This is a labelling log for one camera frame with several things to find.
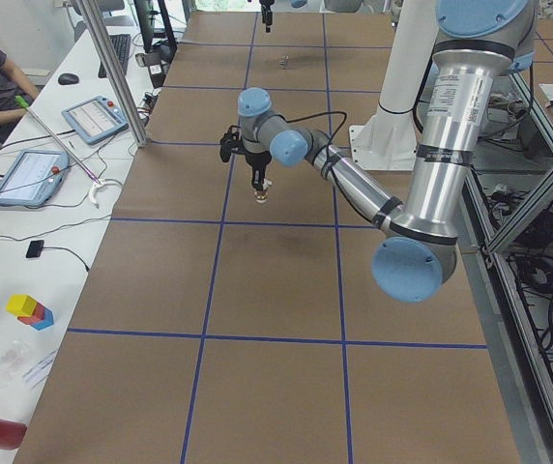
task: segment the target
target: keyboard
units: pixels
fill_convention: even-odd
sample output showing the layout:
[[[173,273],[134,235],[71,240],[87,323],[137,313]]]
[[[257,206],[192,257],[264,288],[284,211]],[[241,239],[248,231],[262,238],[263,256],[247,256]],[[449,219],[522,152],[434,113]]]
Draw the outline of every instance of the keyboard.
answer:
[[[122,65],[122,71],[126,75],[126,70],[129,68],[129,54],[131,51],[131,34],[112,34],[109,35],[111,39],[111,44],[115,50],[115,54],[120,60],[120,65]],[[101,67],[99,68],[99,77],[106,77],[106,71],[104,70],[104,65],[101,62]]]

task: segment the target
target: red block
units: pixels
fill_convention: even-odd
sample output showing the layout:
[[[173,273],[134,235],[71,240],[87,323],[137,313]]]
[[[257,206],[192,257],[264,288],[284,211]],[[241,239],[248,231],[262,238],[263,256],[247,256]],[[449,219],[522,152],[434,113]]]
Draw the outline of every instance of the red block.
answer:
[[[28,326],[31,326],[32,324],[38,324],[44,319],[44,310],[45,307],[43,305],[41,305],[40,303],[36,303],[34,314],[32,314],[31,316],[17,317],[16,319]]]

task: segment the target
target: robotic arm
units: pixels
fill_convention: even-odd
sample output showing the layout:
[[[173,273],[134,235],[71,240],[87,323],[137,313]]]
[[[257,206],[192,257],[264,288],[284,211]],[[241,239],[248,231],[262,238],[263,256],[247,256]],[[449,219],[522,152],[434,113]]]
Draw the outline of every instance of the robotic arm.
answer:
[[[272,109],[269,94],[246,89],[238,98],[240,130],[221,140],[221,158],[244,154],[252,184],[265,200],[266,166],[274,157],[308,161],[371,224],[386,233],[372,260],[378,285],[391,297],[420,302],[454,272],[453,213],[472,164],[494,77],[522,69],[534,43],[535,0],[438,0],[439,68],[405,203],[386,192],[319,130],[298,128]],[[515,56],[526,56],[514,64]]]

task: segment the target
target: blue block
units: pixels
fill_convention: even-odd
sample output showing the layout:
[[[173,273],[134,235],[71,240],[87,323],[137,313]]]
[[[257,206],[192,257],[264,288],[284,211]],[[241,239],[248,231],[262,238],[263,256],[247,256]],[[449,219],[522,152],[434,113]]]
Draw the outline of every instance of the blue block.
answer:
[[[47,327],[52,326],[54,322],[55,321],[53,319],[53,313],[50,309],[45,308],[43,321],[32,324],[32,328],[36,329],[37,331],[41,331],[42,329],[46,329]]]

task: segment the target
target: colorful toy block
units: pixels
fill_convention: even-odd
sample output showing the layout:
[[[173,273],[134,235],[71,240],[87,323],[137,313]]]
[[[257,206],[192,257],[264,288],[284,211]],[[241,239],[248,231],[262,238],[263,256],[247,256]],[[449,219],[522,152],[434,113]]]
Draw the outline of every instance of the colorful toy block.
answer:
[[[37,331],[41,331],[42,329],[46,329],[47,327],[51,327],[55,321],[53,320],[53,313],[50,309],[45,308],[44,309],[44,319],[41,322],[37,322],[36,324],[32,324],[32,329],[36,329]]]
[[[30,317],[37,304],[29,295],[12,295],[6,304],[6,310],[16,317]]]
[[[37,324],[39,322],[42,322],[44,320],[44,311],[46,308],[41,305],[40,303],[36,303],[36,308],[34,309],[34,313],[29,317],[17,317],[20,322],[23,324],[26,324],[28,326],[31,326],[32,324]]]
[[[19,322],[37,331],[54,324],[53,313],[29,295],[12,295],[6,310],[15,315]]]

